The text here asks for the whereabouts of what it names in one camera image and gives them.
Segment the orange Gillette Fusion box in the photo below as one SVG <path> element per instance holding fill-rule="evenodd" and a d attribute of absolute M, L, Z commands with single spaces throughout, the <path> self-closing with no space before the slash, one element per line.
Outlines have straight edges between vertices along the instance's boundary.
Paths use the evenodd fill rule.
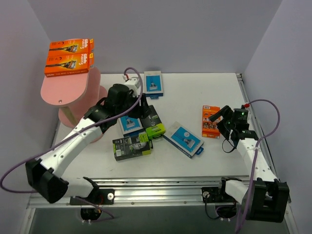
<path fill-rule="evenodd" d="M 203 105 L 202 107 L 202 129 L 201 134 L 203 137 L 209 138 L 220 138 L 220 132 L 217 129 L 217 124 L 221 121 L 221 118 L 217 118 L 216 121 L 212 122 L 209 117 L 216 114 L 220 110 L 219 107 Z"/>
<path fill-rule="evenodd" d="M 68 76 L 88 73 L 94 66 L 94 53 L 51 56 L 46 60 L 46 77 Z"/>

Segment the blue Harry's razor box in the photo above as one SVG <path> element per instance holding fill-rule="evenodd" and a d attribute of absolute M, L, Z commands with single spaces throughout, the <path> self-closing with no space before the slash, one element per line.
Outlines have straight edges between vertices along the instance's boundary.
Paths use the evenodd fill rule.
<path fill-rule="evenodd" d="M 121 127 L 121 131 L 124 137 L 134 136 L 141 132 L 144 132 L 141 121 L 139 118 L 131 118 L 128 116 L 123 116 L 118 119 Z"/>

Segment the black green Gillette Labs box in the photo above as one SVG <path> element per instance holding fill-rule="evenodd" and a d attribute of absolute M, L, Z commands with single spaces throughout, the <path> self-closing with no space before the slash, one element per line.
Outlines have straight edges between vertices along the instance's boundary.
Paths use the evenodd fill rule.
<path fill-rule="evenodd" d="M 141 118 L 140 121 L 149 140 L 153 140 L 162 137 L 166 132 L 166 129 L 154 106 L 150 105 L 149 108 L 151 111 L 150 114 L 146 118 Z"/>

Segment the orange Gillette Fusion5 razor box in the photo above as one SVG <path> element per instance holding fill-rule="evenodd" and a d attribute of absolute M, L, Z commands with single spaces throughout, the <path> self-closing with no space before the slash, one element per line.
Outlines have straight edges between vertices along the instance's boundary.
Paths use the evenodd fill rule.
<path fill-rule="evenodd" d="M 94 39 L 68 39 L 50 43 L 48 56 L 91 53 L 94 51 Z"/>

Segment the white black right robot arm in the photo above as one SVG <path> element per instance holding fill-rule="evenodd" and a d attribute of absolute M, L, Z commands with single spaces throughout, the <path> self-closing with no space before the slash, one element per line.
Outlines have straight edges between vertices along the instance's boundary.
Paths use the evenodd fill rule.
<path fill-rule="evenodd" d="M 216 122 L 220 134 L 242 156 L 250 174 L 248 186 L 236 178 L 223 179 L 216 195 L 222 201 L 235 199 L 241 207 L 243 220 L 281 223 L 290 189 L 286 182 L 280 182 L 268 165 L 260 148 L 262 138 L 249 129 L 249 106 L 248 103 L 235 109 L 224 106 L 209 118 Z"/>

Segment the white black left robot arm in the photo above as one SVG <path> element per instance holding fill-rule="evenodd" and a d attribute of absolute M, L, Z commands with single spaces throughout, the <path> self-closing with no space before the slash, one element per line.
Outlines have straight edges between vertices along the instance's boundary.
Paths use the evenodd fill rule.
<path fill-rule="evenodd" d="M 150 113 L 143 87 L 114 84 L 106 97 L 100 99 L 84 114 L 67 138 L 40 157 L 26 162 L 29 185 L 49 203 L 63 197 L 76 197 L 94 204 L 99 186 L 88 177 L 63 179 L 72 161 L 92 142 L 99 139 L 117 119 L 147 117 Z"/>

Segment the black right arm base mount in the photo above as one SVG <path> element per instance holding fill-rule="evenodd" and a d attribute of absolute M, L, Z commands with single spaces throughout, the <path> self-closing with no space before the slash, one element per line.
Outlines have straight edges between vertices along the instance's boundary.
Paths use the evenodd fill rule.
<path fill-rule="evenodd" d="M 222 177 L 219 184 L 214 187 L 202 187 L 202 201 L 204 203 L 227 203 L 235 202 L 235 199 L 225 193 L 225 186 L 227 181 L 239 181 L 241 179 L 235 177 Z"/>

